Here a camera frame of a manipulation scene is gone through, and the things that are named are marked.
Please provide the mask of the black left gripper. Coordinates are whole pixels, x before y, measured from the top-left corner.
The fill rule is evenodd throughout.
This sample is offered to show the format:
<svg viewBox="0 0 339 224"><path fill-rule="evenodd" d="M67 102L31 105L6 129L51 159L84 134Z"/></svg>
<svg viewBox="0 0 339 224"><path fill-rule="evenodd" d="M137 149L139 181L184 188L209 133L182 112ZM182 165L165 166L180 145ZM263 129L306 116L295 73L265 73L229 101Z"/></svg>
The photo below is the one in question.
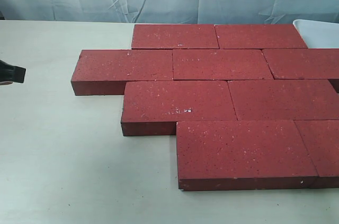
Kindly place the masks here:
<svg viewBox="0 0 339 224"><path fill-rule="evenodd" d="M0 61L0 86L11 85L12 83L23 84L25 80L26 69L19 66L10 65Z"/></svg>

